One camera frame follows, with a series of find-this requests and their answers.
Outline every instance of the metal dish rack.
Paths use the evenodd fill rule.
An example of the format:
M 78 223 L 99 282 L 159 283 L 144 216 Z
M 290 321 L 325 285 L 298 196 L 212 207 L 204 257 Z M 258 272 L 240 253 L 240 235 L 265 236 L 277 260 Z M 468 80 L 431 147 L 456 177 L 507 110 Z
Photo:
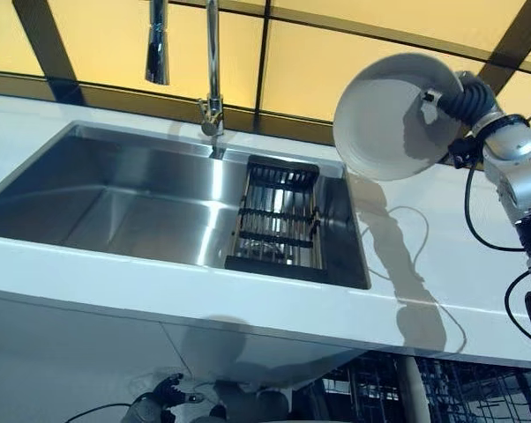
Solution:
M 322 379 L 325 404 L 315 409 L 329 413 L 308 417 L 355 423 L 406 421 L 396 357 L 368 352 L 326 375 Z M 415 360 L 432 422 L 531 422 L 531 369 Z M 311 392 L 310 386 L 302 391 Z M 318 389 L 314 401 L 319 401 Z
M 325 281 L 317 178 L 314 165 L 251 156 L 225 267 Z

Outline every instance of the faucet spout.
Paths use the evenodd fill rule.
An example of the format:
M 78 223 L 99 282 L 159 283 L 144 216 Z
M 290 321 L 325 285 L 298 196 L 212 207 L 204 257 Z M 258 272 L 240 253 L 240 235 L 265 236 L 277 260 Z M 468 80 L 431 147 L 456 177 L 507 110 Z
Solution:
M 221 72 L 219 58 L 219 1 L 206 0 L 206 27 L 209 66 L 209 94 L 206 104 L 199 101 L 203 122 L 203 133 L 215 139 L 224 131 L 221 96 Z

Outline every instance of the faucet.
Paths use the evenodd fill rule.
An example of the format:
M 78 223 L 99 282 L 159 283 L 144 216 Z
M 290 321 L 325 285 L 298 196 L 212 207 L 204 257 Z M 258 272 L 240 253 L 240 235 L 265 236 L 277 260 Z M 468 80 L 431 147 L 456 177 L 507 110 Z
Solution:
M 160 85 L 169 84 L 168 71 L 168 0 L 150 0 L 150 34 L 146 59 L 146 79 Z M 212 158 L 221 159 L 224 149 L 217 145 L 224 132 L 221 76 L 219 68 L 219 0 L 206 0 L 206 26 L 209 62 L 209 94 L 199 99 L 201 129 L 211 137 Z

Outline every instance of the pull-down sprayer head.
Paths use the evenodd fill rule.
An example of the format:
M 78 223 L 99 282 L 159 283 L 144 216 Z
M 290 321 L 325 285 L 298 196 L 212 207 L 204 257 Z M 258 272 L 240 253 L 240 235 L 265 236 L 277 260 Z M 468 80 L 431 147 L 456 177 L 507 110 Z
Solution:
M 169 84 L 167 28 L 168 0 L 150 0 L 146 79 L 160 85 Z

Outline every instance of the white countertop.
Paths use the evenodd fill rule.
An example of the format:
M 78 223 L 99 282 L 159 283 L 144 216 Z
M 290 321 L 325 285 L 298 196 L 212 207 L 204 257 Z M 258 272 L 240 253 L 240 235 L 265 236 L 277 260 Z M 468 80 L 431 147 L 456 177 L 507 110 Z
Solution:
M 206 141 L 189 123 L 0 96 L 0 181 L 75 120 L 167 134 L 170 142 Z M 254 152 L 339 159 L 332 147 L 276 137 L 227 131 L 223 140 Z M 512 326 L 503 306 L 506 287 L 526 269 L 526 256 L 486 249 L 471 237 L 462 208 L 466 175 L 446 166 L 379 184 L 348 175 L 370 267 L 369 290 L 0 238 L 0 296 L 235 318 L 256 330 L 295 332 L 326 344 L 531 366 L 531 341 Z M 472 202 L 485 238 L 519 245 L 481 173 Z M 531 281 L 523 281 L 512 301 L 528 329 L 529 290 Z

